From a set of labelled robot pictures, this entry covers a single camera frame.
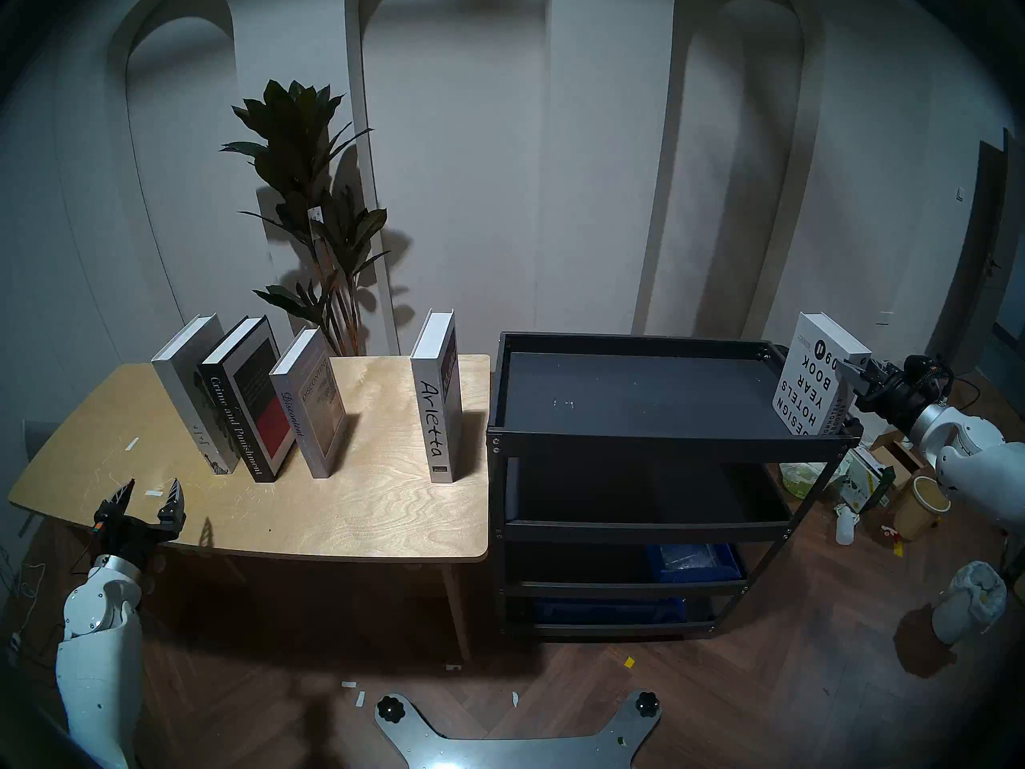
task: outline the black metal cart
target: black metal cart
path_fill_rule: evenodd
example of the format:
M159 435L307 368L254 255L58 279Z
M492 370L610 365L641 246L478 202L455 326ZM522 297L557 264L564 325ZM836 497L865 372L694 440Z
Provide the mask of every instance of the black metal cart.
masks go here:
M768 341L503 333L488 422L489 521L503 633L709 636L856 446L861 424L793 436ZM795 513L765 463L826 467ZM652 579L647 547L771 542L729 581ZM536 599L686 600L676 622L537 621Z

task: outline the herringbone floor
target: herringbone floor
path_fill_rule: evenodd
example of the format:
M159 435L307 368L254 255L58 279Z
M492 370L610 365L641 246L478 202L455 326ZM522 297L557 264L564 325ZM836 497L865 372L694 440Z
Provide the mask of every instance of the herringbone floor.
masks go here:
M1025 614L1009 601L987 634L947 651L931 638L925 607L966 562L995 565L1001 536L957 508L899 558L873 538L876 519L862 522L849 548L833 541L833 523L817 505L711 640L503 641L494 633L486 568L478 566L476 657L456 670L446 670L458 651L447 605L433 597L441 586L430 568L253 558L232 568L169 551L156 592L144 599L136 750L147 769L403 767L372 717L389 691L447 736L501 738L591 733L628 691L646 687L661 699L663 717L637 755L639 768L951 759L961 725L978 716L1016 657ZM30 555L54 570L22 666L40 704L57 714L52 625L77 582L67 568L80 552L66 527L48 523ZM24 611L9 609L8 624ZM358 690L341 681L358 682L366 706L355 706Z

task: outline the book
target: book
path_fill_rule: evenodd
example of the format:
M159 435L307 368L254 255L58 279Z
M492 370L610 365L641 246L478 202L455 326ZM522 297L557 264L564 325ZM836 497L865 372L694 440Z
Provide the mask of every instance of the book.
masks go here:
M153 368L171 404L214 474L231 474L239 462L220 408L206 392L199 364L224 337L217 315L197 316L153 357Z
M773 395L773 408L793 435L832 435L854 401L837 361L864 367L871 351L825 314L801 314Z
M213 402L224 414L242 461L256 482L274 482L295 443L271 370L278 363L266 317L242 320L199 365Z
M314 479L326 479L345 434L345 406L320 328L302 330L271 370L271 382Z
M430 481L454 482L462 426L455 314L429 312L409 358Z

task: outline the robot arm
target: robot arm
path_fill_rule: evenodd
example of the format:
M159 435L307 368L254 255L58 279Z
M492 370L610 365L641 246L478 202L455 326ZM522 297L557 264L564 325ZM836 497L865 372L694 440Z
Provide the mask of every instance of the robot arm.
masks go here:
M947 405L954 379L949 368L912 355L903 369L871 360L864 369L844 363L838 370L857 393L860 410L878 413L911 440L948 498L1011 531L1025 531L1025 444L1007 443L986 419Z
M175 480L158 525L125 515L135 481L105 500L92 534L101 554L88 579L65 602L65 638L57 647L57 688L72 739L102 767L134 767L132 735L142 705L139 579L158 543L184 525Z

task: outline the metal plate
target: metal plate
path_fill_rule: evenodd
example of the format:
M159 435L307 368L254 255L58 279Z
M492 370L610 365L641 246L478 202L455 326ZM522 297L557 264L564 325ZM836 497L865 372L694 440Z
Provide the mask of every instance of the metal plate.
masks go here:
M662 717L653 692L629 694L609 724L592 736L489 739L438 735L401 694L386 694L374 709L384 735L410 769L628 769L641 742Z

